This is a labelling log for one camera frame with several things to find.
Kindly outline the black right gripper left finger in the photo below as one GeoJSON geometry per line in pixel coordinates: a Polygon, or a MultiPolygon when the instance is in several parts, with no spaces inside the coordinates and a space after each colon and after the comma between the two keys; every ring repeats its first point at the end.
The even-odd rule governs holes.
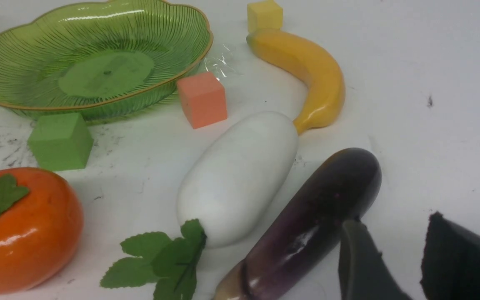
{"type": "Polygon", "coordinates": [[[343,300],[409,300],[396,283],[367,227],[356,220],[342,224],[338,264],[343,300]]]}

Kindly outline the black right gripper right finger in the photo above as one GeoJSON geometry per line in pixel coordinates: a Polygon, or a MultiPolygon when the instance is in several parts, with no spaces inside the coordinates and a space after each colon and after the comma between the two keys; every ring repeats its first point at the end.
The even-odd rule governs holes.
{"type": "Polygon", "coordinates": [[[480,235],[431,214],[421,272],[428,300],[480,300],[480,235]]]}

